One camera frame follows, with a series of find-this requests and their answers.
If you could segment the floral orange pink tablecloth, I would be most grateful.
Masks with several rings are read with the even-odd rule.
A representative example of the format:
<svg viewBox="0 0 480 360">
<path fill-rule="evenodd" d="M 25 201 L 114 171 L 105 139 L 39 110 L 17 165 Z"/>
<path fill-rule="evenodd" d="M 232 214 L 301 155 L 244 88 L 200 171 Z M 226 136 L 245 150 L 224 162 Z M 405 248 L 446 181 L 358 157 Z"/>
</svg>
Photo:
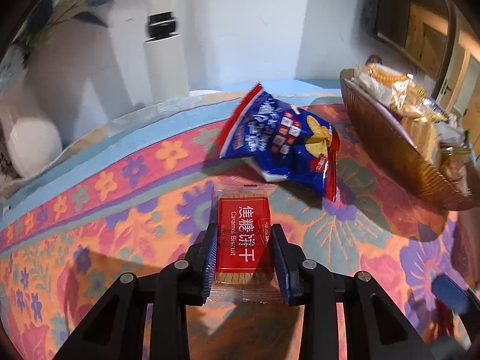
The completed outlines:
<svg viewBox="0 0 480 360">
<path fill-rule="evenodd" d="M 216 137 L 239 103 L 218 94 L 124 131 L 18 191 L 1 206 L 1 323 L 22 359 L 52 359 L 124 272 L 149 275 L 180 258 L 212 218 L 212 194 L 257 184 Z M 370 272 L 421 336 L 439 329 L 431 281 L 476 287 L 467 213 L 425 205 L 366 155 L 338 90 L 289 96 L 337 129 L 339 199 L 292 183 L 269 190 L 272 221 L 333 272 Z"/>
</svg>

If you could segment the blue white artificial flowers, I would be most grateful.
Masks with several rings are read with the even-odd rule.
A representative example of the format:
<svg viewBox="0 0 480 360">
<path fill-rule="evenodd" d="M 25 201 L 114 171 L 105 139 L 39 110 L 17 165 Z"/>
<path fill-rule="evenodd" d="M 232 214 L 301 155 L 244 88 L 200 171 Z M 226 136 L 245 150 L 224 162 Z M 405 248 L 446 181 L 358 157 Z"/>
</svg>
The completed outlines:
<svg viewBox="0 0 480 360">
<path fill-rule="evenodd" d="M 1 59 L 1 93 L 17 84 L 26 72 L 31 54 L 43 47 L 54 28 L 70 20 L 106 28 L 107 23 L 95 10 L 115 0 L 41 0 L 22 24 Z"/>
</svg>

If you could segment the black wall television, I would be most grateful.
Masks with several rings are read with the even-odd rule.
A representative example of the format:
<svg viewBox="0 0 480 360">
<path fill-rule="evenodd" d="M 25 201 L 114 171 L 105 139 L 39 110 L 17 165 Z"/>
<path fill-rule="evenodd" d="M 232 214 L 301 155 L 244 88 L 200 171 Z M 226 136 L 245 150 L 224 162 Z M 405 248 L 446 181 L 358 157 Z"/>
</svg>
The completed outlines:
<svg viewBox="0 0 480 360">
<path fill-rule="evenodd" d="M 365 0 L 364 25 L 430 80 L 431 97 L 442 94 L 456 41 L 451 0 Z"/>
</svg>

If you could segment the red caramel biscuit pack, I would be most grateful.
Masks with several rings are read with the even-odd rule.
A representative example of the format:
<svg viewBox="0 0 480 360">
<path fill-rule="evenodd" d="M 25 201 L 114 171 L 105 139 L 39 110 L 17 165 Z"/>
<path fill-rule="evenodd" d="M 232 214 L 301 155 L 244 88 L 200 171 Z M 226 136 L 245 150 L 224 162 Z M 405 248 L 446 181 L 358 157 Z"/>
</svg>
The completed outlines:
<svg viewBox="0 0 480 360">
<path fill-rule="evenodd" d="M 271 184 L 219 184 L 212 213 L 216 269 L 209 302 L 281 303 L 272 252 Z"/>
</svg>

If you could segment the white pipe with black clamp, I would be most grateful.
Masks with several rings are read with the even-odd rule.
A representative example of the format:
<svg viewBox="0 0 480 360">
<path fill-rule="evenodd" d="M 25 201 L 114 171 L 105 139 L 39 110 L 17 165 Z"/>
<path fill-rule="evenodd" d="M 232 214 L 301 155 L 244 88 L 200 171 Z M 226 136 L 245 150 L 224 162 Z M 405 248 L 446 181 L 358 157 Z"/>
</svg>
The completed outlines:
<svg viewBox="0 0 480 360">
<path fill-rule="evenodd" d="M 145 60 L 155 102 L 190 93 L 182 36 L 172 0 L 146 0 Z"/>
</svg>

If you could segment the white ceramic vase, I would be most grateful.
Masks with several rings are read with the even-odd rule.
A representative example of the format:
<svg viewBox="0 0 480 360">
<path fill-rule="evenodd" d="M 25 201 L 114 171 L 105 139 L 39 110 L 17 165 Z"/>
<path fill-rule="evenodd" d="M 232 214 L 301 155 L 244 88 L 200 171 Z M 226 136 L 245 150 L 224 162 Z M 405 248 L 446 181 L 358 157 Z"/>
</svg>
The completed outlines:
<svg viewBox="0 0 480 360">
<path fill-rule="evenodd" d="M 21 178 L 35 177 L 63 151 L 59 131 L 38 108 L 23 111 L 1 104 L 1 130 L 13 168 Z"/>
</svg>

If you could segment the blue red chip bag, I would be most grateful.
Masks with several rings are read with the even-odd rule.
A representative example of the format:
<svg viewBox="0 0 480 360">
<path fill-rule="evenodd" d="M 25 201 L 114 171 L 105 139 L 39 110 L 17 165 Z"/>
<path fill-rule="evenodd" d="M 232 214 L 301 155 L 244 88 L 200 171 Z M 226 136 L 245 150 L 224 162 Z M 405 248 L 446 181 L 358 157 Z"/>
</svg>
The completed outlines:
<svg viewBox="0 0 480 360">
<path fill-rule="evenodd" d="M 220 158 L 246 158 L 268 183 L 299 183 L 337 197 L 340 139 L 333 125 L 254 86 L 219 134 Z"/>
</svg>

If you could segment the clear bag small round crackers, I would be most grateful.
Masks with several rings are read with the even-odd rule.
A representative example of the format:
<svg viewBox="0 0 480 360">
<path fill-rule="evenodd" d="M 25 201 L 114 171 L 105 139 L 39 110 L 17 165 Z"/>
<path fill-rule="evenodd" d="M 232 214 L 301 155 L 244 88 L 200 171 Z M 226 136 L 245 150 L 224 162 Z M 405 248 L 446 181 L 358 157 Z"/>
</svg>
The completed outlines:
<svg viewBox="0 0 480 360">
<path fill-rule="evenodd" d="M 419 118 L 425 115 L 422 102 L 425 91 L 406 74 L 395 69 L 370 63 L 366 72 L 377 87 L 374 97 L 385 105 L 392 113 L 401 117 Z"/>
</svg>

